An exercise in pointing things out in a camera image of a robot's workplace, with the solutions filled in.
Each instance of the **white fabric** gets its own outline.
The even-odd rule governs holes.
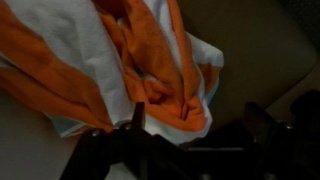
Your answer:
[[[128,98],[121,77],[120,57],[109,35],[104,30],[91,1],[6,0],[6,2],[20,21],[44,38],[49,48],[60,60],[95,80],[99,85],[114,125],[131,119],[134,104]],[[163,32],[174,61],[181,73],[181,57],[177,40],[172,30],[167,1],[145,0],[145,2]],[[221,51],[190,34],[188,36],[192,44],[195,63],[223,66]],[[199,132],[178,130],[146,115],[146,131],[151,134],[160,134],[175,144],[204,137],[212,123],[207,103],[211,100],[216,88],[217,86],[213,88],[209,94],[210,96],[205,96],[204,79],[203,77],[201,78],[198,96],[207,119],[203,130]]]

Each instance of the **orange and white cloth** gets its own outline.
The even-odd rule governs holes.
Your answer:
[[[0,88],[61,136],[111,131],[146,105],[145,130],[204,137],[223,54],[185,32],[175,0],[0,0]]]

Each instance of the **orange fabric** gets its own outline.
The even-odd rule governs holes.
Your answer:
[[[192,60],[191,45],[176,2],[168,1],[182,59],[181,75],[143,0],[95,2],[122,59],[123,78],[132,101],[145,102],[148,114],[177,129],[203,129],[206,119],[197,96],[200,75]],[[135,71],[137,68],[142,77]],[[144,75],[152,75],[156,80],[144,80]]]
[[[205,84],[205,93],[208,94],[217,82],[221,67],[211,66],[210,64],[198,64],[203,75]]]
[[[110,130],[107,109],[93,80],[57,59],[44,40],[15,17],[4,0],[0,0],[0,12],[0,52],[25,73],[1,68],[2,88],[38,111]]]

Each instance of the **towel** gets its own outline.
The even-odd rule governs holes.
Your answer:
[[[0,0],[0,87],[61,136],[110,132],[146,105],[145,130],[204,137],[223,54],[183,28],[170,0]]]

